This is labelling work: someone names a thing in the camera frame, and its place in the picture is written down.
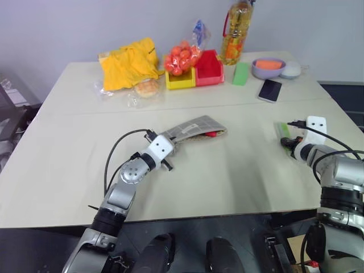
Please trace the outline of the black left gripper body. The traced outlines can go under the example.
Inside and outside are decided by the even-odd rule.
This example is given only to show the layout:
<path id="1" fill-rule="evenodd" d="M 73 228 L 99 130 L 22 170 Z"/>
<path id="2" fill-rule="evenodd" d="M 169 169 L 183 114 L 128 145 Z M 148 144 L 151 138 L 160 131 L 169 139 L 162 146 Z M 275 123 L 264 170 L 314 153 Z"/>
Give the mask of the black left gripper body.
<path id="1" fill-rule="evenodd" d="M 149 141 L 149 146 L 144 150 L 144 153 L 150 156 L 154 163 L 155 169 L 159 169 L 164 165 L 169 171 L 173 167 L 167 162 L 167 157 L 174 151 L 174 143 L 166 136 L 158 135 L 154 131 L 148 130 L 145 138 Z"/>

